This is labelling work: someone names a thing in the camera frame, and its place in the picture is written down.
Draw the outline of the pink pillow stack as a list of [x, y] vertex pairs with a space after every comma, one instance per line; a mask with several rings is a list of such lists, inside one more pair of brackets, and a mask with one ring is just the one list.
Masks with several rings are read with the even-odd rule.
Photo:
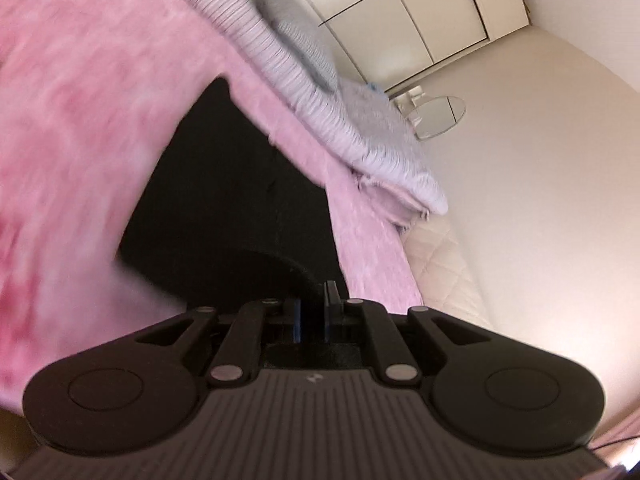
[[359, 191], [371, 207], [400, 230], [410, 230], [419, 220], [426, 220], [428, 209], [399, 186], [365, 174], [356, 174]]

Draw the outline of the grey checked pillow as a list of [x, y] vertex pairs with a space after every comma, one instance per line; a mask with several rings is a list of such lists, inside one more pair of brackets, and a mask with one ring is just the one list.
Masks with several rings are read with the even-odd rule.
[[325, 92], [337, 92], [338, 73], [332, 52], [304, 8], [295, 0], [255, 2], [260, 15], [303, 64], [316, 85]]

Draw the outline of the black knit buttoned garment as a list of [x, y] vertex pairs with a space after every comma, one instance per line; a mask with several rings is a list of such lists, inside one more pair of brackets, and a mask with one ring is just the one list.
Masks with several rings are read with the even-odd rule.
[[323, 284], [346, 292], [328, 194], [213, 80], [186, 113], [134, 207], [118, 258], [190, 309], [302, 304], [300, 344], [324, 344]]

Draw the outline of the cream quilted headboard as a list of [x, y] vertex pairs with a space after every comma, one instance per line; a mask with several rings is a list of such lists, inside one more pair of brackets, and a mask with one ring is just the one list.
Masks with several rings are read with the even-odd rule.
[[423, 303], [430, 308], [492, 330], [480, 288], [446, 216], [418, 219], [401, 235]]

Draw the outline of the lilac striped folded quilt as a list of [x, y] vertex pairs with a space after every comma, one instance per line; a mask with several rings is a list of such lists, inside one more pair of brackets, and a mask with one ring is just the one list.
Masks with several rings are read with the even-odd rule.
[[311, 134], [360, 174], [399, 186], [431, 214], [446, 214], [448, 202], [421, 150], [402, 154], [370, 148], [348, 118], [340, 89], [321, 90], [260, 15], [255, 0], [186, 0], [227, 36], [271, 84]]

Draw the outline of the lilac patterned pillow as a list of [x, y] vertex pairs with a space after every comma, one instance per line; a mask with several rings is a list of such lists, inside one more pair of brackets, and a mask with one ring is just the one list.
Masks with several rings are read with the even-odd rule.
[[340, 79], [338, 88], [348, 118], [370, 148], [402, 154], [420, 152], [408, 120], [384, 93], [346, 78]]

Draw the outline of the pink floral plush blanket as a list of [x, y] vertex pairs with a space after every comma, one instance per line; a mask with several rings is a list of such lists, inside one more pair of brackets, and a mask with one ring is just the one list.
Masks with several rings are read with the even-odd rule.
[[1, 0], [1, 405], [63, 356], [173, 316], [115, 261], [180, 119], [216, 77], [329, 195], [348, 290], [421, 300], [396, 230], [234, 44], [183, 0]]

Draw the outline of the round wall mirror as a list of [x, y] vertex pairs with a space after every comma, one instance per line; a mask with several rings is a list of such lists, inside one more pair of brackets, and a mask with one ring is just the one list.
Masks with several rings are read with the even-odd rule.
[[409, 114], [408, 121], [420, 141], [433, 139], [454, 128], [462, 121], [466, 105], [456, 96], [438, 96], [419, 103]]

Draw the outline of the cream wardrobe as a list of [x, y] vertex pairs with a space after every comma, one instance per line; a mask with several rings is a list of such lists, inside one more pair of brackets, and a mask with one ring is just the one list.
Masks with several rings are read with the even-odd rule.
[[392, 91], [525, 27], [523, 0], [296, 0], [341, 74]]

